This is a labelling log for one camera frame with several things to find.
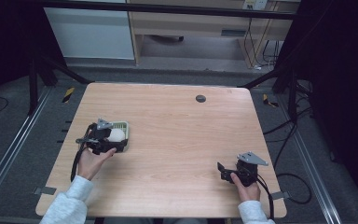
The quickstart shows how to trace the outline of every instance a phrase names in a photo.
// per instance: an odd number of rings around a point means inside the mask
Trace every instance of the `desk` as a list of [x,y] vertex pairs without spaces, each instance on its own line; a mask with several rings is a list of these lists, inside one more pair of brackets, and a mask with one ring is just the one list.
[[[242,9],[243,0],[127,0],[132,4],[217,7]],[[267,1],[266,11],[296,12],[300,0]],[[135,61],[140,62],[143,35],[176,35],[176,36],[206,36],[236,38],[239,40],[244,59],[249,68],[258,64],[256,58],[264,48],[266,40],[283,41],[292,21],[253,19],[250,36],[222,35],[223,30],[247,31],[249,18],[180,15],[148,12],[129,12],[132,44]]]
[[[196,96],[206,97],[204,103]],[[234,185],[220,179],[217,162],[235,169],[236,156],[253,151],[271,164],[246,89],[151,84],[89,84],[36,213],[44,215],[58,191],[70,186],[75,140],[97,118],[126,120],[129,149],[108,160],[92,180],[92,217],[239,217]],[[270,192],[279,191],[272,165],[260,166]],[[267,194],[261,203],[269,213]],[[283,200],[275,217],[284,217]]]

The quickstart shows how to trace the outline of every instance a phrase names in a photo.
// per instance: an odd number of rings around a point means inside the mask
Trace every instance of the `white cabinet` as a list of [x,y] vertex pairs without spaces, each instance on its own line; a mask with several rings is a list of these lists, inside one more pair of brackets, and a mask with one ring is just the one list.
[[134,60],[127,12],[47,7],[45,11],[65,58]]

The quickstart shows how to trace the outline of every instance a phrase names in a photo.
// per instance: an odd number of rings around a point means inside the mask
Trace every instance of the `gray floor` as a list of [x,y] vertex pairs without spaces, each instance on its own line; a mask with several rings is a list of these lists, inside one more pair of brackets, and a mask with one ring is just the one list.
[[[97,65],[72,67],[78,74],[108,82],[170,83],[191,85],[238,86],[253,80],[269,70],[248,69],[243,61],[236,40],[218,38],[185,37],[184,42],[174,38],[148,36],[145,39],[143,57],[138,65],[110,64],[107,68]],[[61,140],[69,128],[86,86],[57,74],[59,83],[51,94],[30,134],[21,147],[16,160],[11,164],[0,187],[0,221],[5,223],[37,223],[39,216],[34,212],[39,199],[34,195],[34,187],[44,186],[49,171],[61,147]],[[273,80],[269,80],[251,90],[257,115],[263,131],[270,130],[286,121],[282,108],[286,106],[286,94],[276,95],[280,107],[263,103],[263,94],[273,96],[270,90]],[[61,102],[69,87],[75,87],[68,104]],[[28,110],[28,83],[23,77],[0,88],[0,97],[8,100],[8,105],[0,112],[0,160],[4,157],[11,140],[26,119]],[[0,108],[6,101],[0,98]],[[306,100],[299,102],[299,110],[309,106]],[[358,190],[346,169],[341,164],[331,162],[329,150],[319,128],[307,114],[299,120],[298,133],[301,134],[310,156],[320,172],[338,216],[342,223],[358,223]],[[268,150],[274,161],[282,141],[289,132],[285,127],[266,135]],[[310,183],[309,175],[300,158],[298,145],[292,137],[278,161],[276,172],[291,173]],[[279,178],[282,190],[290,191],[293,198],[306,200],[309,193],[305,185],[294,178]],[[297,204],[286,200],[288,214],[277,219],[277,223],[326,223],[321,199],[312,192],[312,200],[307,204]]]

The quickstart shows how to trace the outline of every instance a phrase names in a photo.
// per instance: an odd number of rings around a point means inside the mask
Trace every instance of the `metal rail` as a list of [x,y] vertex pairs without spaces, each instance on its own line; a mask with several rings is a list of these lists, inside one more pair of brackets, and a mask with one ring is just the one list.
[[[286,103],[281,98],[281,96],[278,96],[277,98],[280,105],[286,105]],[[282,107],[282,111],[286,119],[289,120],[290,119],[289,114],[285,110],[284,106]],[[321,178],[321,175],[319,174],[319,171],[317,170],[315,164],[313,163],[312,158],[310,157],[310,154],[308,152],[308,149],[298,130],[295,132],[294,138],[297,144],[298,155],[304,165],[304,169],[308,175],[308,178],[310,179],[310,184],[313,188],[316,198],[318,199],[319,205],[322,208],[327,223],[329,224],[342,223],[338,211],[334,206],[333,201],[330,198],[330,194],[328,193],[327,188],[324,185],[324,182]]]
[[42,94],[39,98],[40,104],[35,109],[34,113],[32,115],[28,116],[27,119],[24,121],[19,132],[17,133],[16,137],[10,144],[4,157],[0,161],[0,185],[2,184],[2,181],[5,179],[7,172],[11,167],[11,164],[16,159],[16,156],[20,152],[23,143],[25,142],[26,138],[28,137],[28,134],[30,133],[32,127],[34,126],[34,123],[38,119],[43,107],[45,106],[46,101],[47,101],[49,94],[51,92],[51,89],[52,89],[52,87],[46,87],[44,89],[44,91],[42,92]]
[[62,0],[18,0],[27,4],[37,4],[41,7],[92,9],[107,11],[130,11],[130,12],[155,12],[186,15],[222,16],[222,17],[244,17],[260,19],[294,20],[306,19],[311,15],[299,15],[293,12],[276,12],[263,10],[245,10],[218,7],[184,7],[150,4],[127,4],[106,3],[87,1],[62,1]]

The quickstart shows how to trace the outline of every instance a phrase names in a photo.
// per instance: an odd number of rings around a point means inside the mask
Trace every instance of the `person's left hand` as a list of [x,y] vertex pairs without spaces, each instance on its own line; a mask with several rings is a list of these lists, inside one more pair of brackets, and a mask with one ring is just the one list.
[[89,149],[84,149],[81,154],[77,174],[91,180],[100,171],[103,163],[115,154],[116,149],[109,149],[107,152],[101,152],[100,155],[95,155]]

